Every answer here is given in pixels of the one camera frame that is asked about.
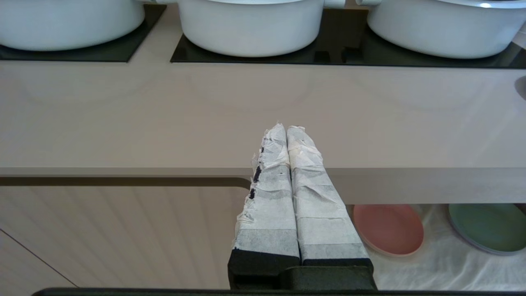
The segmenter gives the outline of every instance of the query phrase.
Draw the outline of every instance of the pink plate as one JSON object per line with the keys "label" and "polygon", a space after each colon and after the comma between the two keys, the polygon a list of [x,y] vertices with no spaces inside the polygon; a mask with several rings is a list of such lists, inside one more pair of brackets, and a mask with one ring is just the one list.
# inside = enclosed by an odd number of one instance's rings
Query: pink plate
{"label": "pink plate", "polygon": [[422,222],[406,204],[355,205],[353,218],[363,241],[389,256],[409,256],[424,241]]}

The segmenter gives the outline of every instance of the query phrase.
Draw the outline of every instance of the beige countertop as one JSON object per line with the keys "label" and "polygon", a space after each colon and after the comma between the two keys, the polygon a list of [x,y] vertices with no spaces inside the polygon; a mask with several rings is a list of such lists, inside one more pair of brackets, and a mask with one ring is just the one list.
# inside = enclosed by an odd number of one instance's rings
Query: beige countertop
{"label": "beige countertop", "polygon": [[170,64],[180,36],[172,5],[128,64],[0,62],[0,175],[250,175],[278,120],[331,174],[526,167],[524,70]]}

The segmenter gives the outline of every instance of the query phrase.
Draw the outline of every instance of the black induction burner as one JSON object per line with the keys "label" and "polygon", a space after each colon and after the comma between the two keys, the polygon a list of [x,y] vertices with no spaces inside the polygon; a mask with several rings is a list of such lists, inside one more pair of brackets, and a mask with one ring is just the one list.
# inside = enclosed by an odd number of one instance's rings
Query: black induction burner
{"label": "black induction burner", "polygon": [[511,43],[502,53],[456,60],[417,53],[385,41],[367,26],[367,10],[326,9],[318,38],[306,48],[280,56],[245,58],[216,54],[184,35],[172,63],[322,64],[405,67],[526,68],[526,50]]}
{"label": "black induction burner", "polygon": [[131,33],[110,42],[77,50],[33,52],[0,45],[0,61],[123,62],[127,63],[162,16],[166,5],[144,5],[144,22]]}

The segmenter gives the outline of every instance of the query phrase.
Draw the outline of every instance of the cabinet door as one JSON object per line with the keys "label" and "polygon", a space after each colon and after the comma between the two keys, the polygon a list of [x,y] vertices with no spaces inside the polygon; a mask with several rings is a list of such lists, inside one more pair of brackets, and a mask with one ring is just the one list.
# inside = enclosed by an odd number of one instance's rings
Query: cabinet door
{"label": "cabinet door", "polygon": [[79,287],[227,289],[225,187],[0,187],[0,227]]}
{"label": "cabinet door", "polygon": [[29,296],[51,287],[73,285],[0,231],[0,295]]}

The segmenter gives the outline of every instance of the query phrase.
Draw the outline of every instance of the white cooking pot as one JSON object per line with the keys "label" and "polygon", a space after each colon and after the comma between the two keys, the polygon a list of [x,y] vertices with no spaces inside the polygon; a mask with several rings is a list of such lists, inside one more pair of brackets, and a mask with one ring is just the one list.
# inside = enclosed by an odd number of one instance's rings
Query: white cooking pot
{"label": "white cooking pot", "polygon": [[143,20],[136,0],[0,0],[0,44],[71,50],[117,39]]}
{"label": "white cooking pot", "polygon": [[220,54],[264,57],[302,49],[318,36],[323,7],[345,0],[179,0],[183,32]]}
{"label": "white cooking pot", "polygon": [[382,38],[426,54],[481,58],[503,51],[526,21],[526,0],[356,0]]}

